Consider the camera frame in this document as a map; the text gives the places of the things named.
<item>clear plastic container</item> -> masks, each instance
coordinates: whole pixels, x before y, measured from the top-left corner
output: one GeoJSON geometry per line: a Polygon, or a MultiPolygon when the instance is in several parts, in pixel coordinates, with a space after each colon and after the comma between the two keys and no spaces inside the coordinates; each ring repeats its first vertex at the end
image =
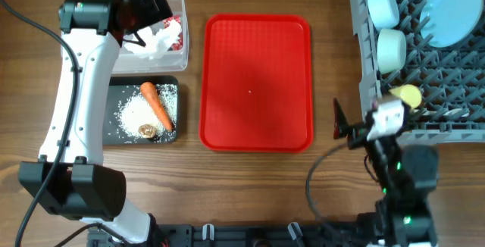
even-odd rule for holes
{"type": "MultiPolygon", "coordinates": [[[[167,0],[175,16],[180,16],[182,25],[183,45],[180,50],[169,50],[161,58],[141,58],[138,54],[126,50],[120,50],[120,57],[116,61],[112,75],[144,74],[182,71],[187,68],[189,61],[189,25],[185,11],[184,0],[167,0]]],[[[159,22],[151,26],[152,31],[159,30],[163,23],[159,22]]],[[[133,39],[133,35],[125,36],[125,39],[133,39]]]]}

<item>yellow object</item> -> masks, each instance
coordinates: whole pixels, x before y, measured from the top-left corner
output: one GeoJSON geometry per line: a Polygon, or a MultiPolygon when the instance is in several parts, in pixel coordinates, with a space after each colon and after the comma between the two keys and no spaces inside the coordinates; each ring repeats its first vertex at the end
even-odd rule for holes
{"type": "Polygon", "coordinates": [[[419,91],[419,88],[414,85],[406,84],[391,89],[389,92],[392,95],[399,97],[407,105],[411,106],[411,109],[415,109],[421,104],[421,92],[419,91]]]}

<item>white tissue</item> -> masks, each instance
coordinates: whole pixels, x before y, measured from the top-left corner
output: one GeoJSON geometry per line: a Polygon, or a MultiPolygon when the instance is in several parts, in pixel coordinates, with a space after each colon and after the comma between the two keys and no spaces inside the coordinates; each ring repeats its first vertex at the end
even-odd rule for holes
{"type": "Polygon", "coordinates": [[[161,58],[179,40],[180,33],[182,26],[176,20],[171,20],[167,28],[160,29],[155,35],[150,27],[138,31],[138,35],[146,43],[145,47],[126,42],[123,47],[140,58],[161,58]]]}

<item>red rectangular tray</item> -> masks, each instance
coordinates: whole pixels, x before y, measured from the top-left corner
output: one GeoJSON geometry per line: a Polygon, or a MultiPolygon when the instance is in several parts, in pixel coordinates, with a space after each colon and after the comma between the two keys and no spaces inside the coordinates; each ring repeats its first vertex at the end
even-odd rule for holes
{"type": "Polygon", "coordinates": [[[199,136],[216,151],[301,152],[313,142],[310,27],[218,14],[205,30],[199,136]]]}

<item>wooden table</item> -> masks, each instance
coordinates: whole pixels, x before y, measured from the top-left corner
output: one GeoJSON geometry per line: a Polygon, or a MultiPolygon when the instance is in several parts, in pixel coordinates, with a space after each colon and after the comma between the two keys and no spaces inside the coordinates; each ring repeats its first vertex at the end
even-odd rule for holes
{"type": "MultiPolygon", "coordinates": [[[[7,0],[33,20],[58,30],[64,0],[7,0]]],[[[188,68],[175,73],[186,88],[179,139],[172,145],[106,147],[105,165],[122,170],[128,197],[162,224],[287,224],[313,215],[305,200],[311,163],[332,140],[337,97],[351,122],[361,119],[361,61],[352,36],[349,0],[186,0],[188,68]],[[205,23],[217,13],[298,14],[311,25],[314,143],[299,155],[216,153],[199,141],[199,96],[205,23]]],[[[20,161],[35,161],[55,103],[60,46],[0,9],[0,246],[11,246],[31,196],[17,181],[20,161]]],[[[438,146],[441,180],[430,203],[440,246],[485,245],[485,145],[438,146]]],[[[366,174],[363,150],[327,159],[314,178],[320,209],[352,219],[374,210],[382,194],[366,174]]],[[[35,211],[25,246],[54,245],[81,223],[35,211]]],[[[86,234],[73,241],[84,246],[86,234]]]]}

